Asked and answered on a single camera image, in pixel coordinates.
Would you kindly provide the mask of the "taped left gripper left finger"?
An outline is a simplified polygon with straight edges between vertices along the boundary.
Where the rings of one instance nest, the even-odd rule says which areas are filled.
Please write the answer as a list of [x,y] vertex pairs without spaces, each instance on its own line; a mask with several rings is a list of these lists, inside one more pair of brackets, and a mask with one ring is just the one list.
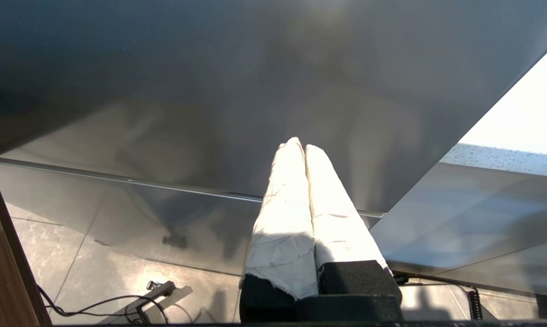
[[254,223],[240,282],[243,323],[291,322],[318,295],[305,153],[297,137],[279,145]]

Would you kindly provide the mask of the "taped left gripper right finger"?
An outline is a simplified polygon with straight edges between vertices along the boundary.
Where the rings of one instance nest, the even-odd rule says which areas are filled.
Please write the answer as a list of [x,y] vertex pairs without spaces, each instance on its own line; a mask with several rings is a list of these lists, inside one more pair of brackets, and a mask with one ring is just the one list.
[[402,292],[325,151],[305,148],[315,264],[321,295],[393,297]]

